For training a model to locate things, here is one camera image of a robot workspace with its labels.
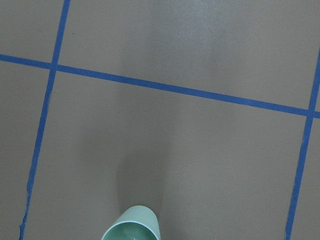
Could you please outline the light green plastic cup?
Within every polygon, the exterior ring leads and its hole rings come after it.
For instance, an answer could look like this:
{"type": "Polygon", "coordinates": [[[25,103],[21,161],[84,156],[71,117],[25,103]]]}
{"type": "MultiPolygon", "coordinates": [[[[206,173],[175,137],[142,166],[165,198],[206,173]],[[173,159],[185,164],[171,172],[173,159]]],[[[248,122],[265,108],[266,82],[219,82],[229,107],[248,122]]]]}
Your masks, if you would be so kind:
{"type": "Polygon", "coordinates": [[[102,236],[103,240],[160,240],[159,221],[143,205],[128,208],[102,236]]]}

